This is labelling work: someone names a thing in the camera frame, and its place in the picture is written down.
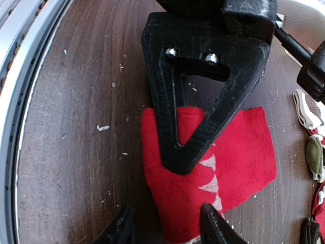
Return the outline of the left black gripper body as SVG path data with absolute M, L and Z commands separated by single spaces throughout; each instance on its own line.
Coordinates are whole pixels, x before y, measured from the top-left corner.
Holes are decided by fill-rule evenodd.
M 158 1 L 158 3 L 177 17 L 210 21 L 230 34 L 272 43 L 277 1 Z

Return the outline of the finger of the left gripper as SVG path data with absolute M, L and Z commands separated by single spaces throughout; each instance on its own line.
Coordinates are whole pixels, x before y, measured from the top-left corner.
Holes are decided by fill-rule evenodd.
M 142 47 L 162 165 L 189 174 L 261 80 L 270 46 L 208 21 L 155 12 Z M 182 142 L 177 109 L 190 105 L 203 109 L 203 120 Z

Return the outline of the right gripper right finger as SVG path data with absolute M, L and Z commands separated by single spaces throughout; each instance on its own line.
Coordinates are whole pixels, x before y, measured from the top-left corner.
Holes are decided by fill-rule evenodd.
M 207 203 L 200 210 L 200 237 L 204 244 L 247 244 L 214 206 Z

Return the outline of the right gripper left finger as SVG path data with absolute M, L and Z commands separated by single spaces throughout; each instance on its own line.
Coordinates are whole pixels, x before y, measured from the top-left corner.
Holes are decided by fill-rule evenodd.
M 115 215 L 110 224 L 92 244 L 132 244 L 135 243 L 134 209 L 127 205 Z

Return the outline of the red and beige sock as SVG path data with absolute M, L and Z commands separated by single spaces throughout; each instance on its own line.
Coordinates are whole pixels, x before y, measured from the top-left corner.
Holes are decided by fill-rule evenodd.
M 200 209 L 209 203 L 220 213 L 261 191 L 277 176 L 276 156 L 263 108 L 241 110 L 187 175 L 164 168 L 155 113 L 142 115 L 144 170 L 164 240 L 193 243 L 200 238 Z

